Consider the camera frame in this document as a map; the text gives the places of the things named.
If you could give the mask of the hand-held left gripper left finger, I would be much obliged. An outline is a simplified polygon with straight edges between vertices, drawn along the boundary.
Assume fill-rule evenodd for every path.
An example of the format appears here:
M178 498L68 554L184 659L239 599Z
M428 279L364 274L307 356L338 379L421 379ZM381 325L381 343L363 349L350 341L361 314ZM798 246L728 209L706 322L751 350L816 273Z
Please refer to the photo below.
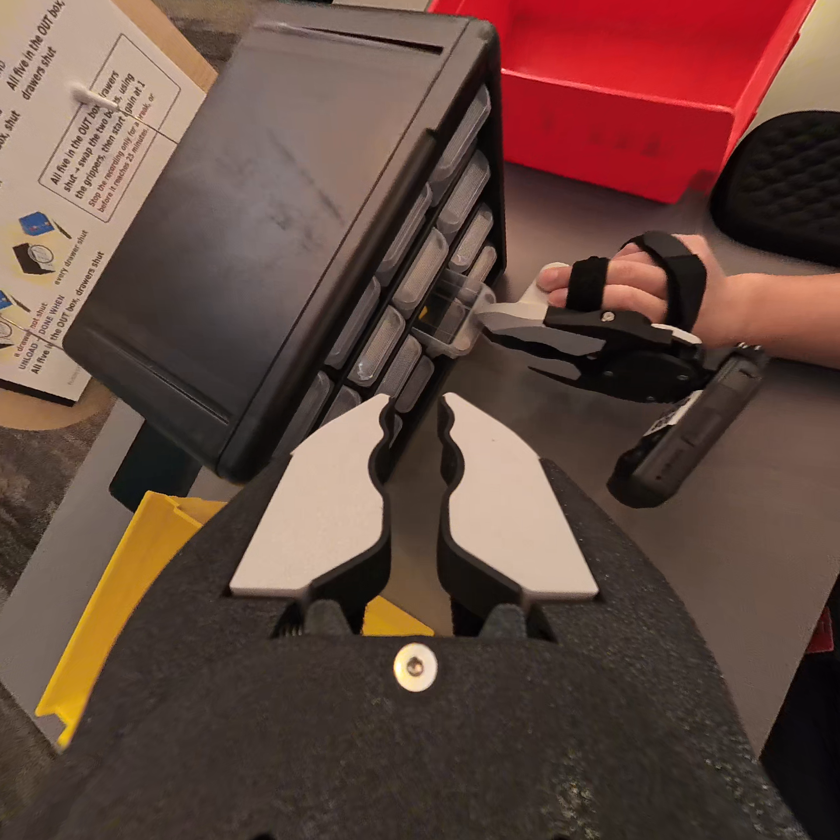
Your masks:
M392 421L392 399L379 394L292 451L230 580L232 595L370 601L384 589Z

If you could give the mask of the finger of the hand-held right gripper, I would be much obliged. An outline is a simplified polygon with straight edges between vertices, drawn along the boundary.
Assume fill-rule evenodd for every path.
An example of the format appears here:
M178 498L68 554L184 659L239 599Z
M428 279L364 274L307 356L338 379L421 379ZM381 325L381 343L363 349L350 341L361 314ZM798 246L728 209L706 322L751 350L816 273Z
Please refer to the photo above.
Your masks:
M581 365L596 358L605 339L566 331L487 331L489 341L508 349L532 371L571 385L581 383Z
M492 335L537 335L544 330L548 295L526 291L518 301L498 302L492 296L476 304L476 317Z

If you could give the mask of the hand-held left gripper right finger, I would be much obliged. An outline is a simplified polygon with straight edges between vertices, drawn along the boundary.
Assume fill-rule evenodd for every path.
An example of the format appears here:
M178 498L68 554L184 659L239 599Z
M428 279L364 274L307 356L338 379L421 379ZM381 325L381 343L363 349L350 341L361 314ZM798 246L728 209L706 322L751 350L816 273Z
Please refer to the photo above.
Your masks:
M438 406L446 494L438 579L455 602L585 602L599 592L538 454L463 397Z

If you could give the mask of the clear plastic drawer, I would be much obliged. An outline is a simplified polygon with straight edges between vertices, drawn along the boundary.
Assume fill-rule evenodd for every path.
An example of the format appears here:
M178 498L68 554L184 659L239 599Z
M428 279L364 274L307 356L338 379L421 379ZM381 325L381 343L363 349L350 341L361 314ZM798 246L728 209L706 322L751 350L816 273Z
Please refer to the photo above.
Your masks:
M476 346L483 326L479 315L497 303L484 282L445 269L413 326L413 336L432 360L456 360Z

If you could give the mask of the yellow plastic bin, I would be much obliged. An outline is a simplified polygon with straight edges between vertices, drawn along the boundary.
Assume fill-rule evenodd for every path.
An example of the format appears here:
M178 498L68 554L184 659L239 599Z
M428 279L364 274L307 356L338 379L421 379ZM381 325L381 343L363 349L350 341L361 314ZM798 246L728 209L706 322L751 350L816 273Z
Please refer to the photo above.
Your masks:
M91 594L35 709L63 726L56 749L76 734L113 646L137 605L178 550L227 503L148 491Z

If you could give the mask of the red plastic bin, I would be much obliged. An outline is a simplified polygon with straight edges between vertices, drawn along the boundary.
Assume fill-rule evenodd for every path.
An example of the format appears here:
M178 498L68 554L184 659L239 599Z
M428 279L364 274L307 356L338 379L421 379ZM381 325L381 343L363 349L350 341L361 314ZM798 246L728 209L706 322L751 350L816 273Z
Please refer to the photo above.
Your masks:
M813 1L441 1L500 41L506 162L675 204L708 193Z

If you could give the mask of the black drawer cabinet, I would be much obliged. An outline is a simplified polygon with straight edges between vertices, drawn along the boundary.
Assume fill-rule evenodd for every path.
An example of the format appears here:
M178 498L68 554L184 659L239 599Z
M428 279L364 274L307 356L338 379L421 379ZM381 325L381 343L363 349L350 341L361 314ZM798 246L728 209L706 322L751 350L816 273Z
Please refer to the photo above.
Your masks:
M484 81L503 166L491 23L266 3L69 328L69 356L247 482Z

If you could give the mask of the person's right forearm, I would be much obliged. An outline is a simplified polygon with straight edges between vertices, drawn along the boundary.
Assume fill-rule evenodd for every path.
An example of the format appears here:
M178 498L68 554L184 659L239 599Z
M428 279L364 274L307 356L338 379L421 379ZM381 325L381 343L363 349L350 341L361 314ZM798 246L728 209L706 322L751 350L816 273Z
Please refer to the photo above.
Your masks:
M724 343L839 369L839 275L741 274L728 278Z

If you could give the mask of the person's right hand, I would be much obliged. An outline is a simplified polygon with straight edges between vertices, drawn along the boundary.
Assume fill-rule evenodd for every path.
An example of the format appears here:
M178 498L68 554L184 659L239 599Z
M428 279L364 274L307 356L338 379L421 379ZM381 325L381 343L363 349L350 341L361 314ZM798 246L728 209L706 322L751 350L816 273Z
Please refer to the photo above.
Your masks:
M679 234L677 238L707 270L706 291L692 333L712 349L747 343L750 337L742 322L742 289L725 274L703 237ZM558 308L566 306L570 283L571 268L560 263L544 266L537 276L538 288L548 294L549 304ZM665 323L665 271L638 246L627 245L608 262L603 302L607 308L640 312L654 323Z

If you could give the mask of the black flat desk mat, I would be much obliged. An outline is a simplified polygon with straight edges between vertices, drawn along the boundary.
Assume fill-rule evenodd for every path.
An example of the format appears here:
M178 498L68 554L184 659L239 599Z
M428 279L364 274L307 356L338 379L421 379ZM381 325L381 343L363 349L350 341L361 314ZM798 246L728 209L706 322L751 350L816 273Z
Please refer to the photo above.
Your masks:
M111 479L110 496L136 512L147 492L185 497L202 465L144 422Z

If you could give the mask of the black ribbed pad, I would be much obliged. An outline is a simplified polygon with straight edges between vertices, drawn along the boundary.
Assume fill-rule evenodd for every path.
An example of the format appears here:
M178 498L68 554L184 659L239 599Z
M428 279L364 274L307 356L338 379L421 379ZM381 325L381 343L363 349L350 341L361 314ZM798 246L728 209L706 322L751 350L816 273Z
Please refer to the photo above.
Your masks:
M839 113L790 112L752 130L722 169L709 212L741 245L839 267Z

